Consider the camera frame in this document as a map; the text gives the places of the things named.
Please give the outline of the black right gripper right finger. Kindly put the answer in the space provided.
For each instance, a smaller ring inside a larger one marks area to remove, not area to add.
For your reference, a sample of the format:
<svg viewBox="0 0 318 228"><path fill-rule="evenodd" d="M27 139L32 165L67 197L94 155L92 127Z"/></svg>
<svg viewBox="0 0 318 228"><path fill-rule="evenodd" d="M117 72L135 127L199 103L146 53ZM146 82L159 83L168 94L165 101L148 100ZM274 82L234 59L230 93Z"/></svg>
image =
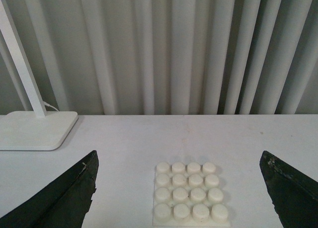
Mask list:
<svg viewBox="0 0 318 228"><path fill-rule="evenodd" d="M268 151L263 151L259 166L282 226L316 228L318 183Z"/></svg>

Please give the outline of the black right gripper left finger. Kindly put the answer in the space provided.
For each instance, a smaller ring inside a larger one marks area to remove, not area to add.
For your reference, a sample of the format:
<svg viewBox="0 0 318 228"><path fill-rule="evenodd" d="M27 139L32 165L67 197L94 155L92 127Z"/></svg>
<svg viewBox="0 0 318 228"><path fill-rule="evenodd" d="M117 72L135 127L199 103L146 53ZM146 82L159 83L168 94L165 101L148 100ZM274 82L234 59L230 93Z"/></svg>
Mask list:
<svg viewBox="0 0 318 228"><path fill-rule="evenodd" d="M99 160L91 151L0 219L2 228L80 228L96 191Z"/></svg>

